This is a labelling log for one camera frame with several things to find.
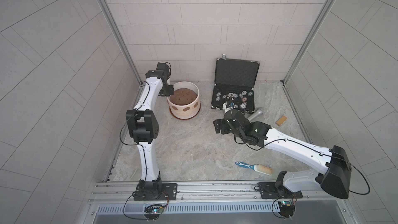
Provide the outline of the white ceramic pot with mud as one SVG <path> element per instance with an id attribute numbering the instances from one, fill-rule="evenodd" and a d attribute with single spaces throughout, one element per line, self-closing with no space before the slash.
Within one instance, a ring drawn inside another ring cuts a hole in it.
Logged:
<path id="1" fill-rule="evenodd" d="M 168 96 L 166 99 L 171 114 L 177 119 L 191 119 L 201 109 L 199 88 L 191 82 L 175 83 L 174 94 Z"/>

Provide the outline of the blue handled scrub brush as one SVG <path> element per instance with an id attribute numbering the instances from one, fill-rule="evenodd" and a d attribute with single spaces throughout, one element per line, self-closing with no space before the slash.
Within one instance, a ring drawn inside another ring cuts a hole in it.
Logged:
<path id="1" fill-rule="evenodd" d="M 264 165 L 261 165 L 261 164 L 250 165 L 250 164 L 247 164 L 247 163 L 244 163 L 244 162 L 239 162 L 239 161 L 236 161 L 235 164 L 238 167 L 251 169 L 251 170 L 253 170 L 255 172 L 258 172 L 258 173 L 261 173 L 261 174 L 265 174 L 265 175 L 269 175 L 269 176 L 273 175 L 273 169 L 272 168 L 264 166 Z"/>

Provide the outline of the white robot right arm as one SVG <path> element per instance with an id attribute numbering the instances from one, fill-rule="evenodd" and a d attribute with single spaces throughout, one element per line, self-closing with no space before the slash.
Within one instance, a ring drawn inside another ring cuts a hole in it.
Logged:
<path id="1" fill-rule="evenodd" d="M 300 141 L 266 123 L 250 122 L 238 110 L 226 112 L 224 118 L 214 120 L 214 126 L 216 133 L 233 134 L 243 145 L 275 150 L 310 167 L 300 172 L 281 171 L 265 192 L 278 198 L 301 198 L 303 191 L 323 190 L 335 198 L 348 199 L 352 167 L 342 147 L 329 149 Z"/>

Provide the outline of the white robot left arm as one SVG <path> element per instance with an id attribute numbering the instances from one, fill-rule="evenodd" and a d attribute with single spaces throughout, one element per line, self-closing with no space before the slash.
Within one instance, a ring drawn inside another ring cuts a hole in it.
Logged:
<path id="1" fill-rule="evenodd" d="M 158 62 L 154 70 L 146 73 L 140 99 L 132 110 L 126 112 L 126 125 L 132 146 L 140 153 L 142 178 L 144 182 L 153 182 L 160 177 L 154 151 L 154 140 L 159 134 L 159 123 L 154 114 L 154 107 L 159 96 L 170 96 L 174 86 L 169 84 L 172 68 L 169 62 Z"/>

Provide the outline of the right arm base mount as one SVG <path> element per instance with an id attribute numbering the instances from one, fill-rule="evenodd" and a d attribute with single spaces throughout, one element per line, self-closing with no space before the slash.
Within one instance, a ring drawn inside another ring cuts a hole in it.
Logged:
<path id="1" fill-rule="evenodd" d="M 254 190 L 260 193 L 261 199 L 303 198 L 301 191 L 292 192 L 284 186 L 284 177 L 286 174 L 287 171 L 282 171 L 273 182 L 259 182 L 254 186 Z"/>

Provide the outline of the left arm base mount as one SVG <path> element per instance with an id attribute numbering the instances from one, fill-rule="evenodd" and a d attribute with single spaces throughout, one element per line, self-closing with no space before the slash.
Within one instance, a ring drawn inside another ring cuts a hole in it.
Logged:
<path id="1" fill-rule="evenodd" d="M 134 201 L 176 200 L 177 189 L 177 183 L 163 183 L 160 177 L 153 181 L 141 179 L 133 192 L 133 199 Z"/>

